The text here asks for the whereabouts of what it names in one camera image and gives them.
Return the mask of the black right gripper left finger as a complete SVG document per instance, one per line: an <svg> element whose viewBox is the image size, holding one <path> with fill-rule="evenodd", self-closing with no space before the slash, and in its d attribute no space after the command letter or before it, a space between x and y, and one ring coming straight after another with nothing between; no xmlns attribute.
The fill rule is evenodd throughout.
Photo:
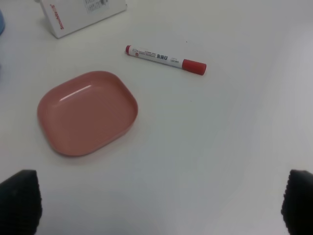
<svg viewBox="0 0 313 235"><path fill-rule="evenodd" d="M0 184L2 235L34 235L42 212L37 171L21 170Z"/></svg>

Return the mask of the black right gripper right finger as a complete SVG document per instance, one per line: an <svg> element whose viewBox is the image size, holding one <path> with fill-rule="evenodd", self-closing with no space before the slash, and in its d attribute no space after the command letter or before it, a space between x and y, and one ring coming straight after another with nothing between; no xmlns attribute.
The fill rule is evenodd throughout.
<svg viewBox="0 0 313 235"><path fill-rule="evenodd" d="M292 169L289 174L281 214L290 235L313 233L313 174Z"/></svg>

